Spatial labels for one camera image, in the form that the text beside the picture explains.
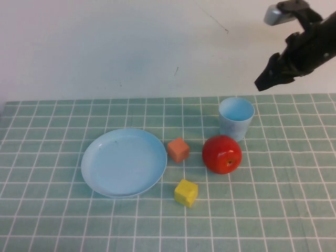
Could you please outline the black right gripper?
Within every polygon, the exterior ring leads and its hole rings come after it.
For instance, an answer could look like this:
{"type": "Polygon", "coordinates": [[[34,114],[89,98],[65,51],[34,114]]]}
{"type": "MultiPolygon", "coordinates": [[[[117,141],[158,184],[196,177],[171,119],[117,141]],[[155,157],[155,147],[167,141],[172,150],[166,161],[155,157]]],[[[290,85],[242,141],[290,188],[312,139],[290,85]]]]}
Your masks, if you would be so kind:
{"type": "Polygon", "coordinates": [[[331,60],[331,26],[317,24],[302,33],[293,33],[285,40],[284,52],[273,54],[266,68],[255,80],[258,91],[294,82],[331,60]],[[281,62],[281,74],[278,60],[281,62]]]}

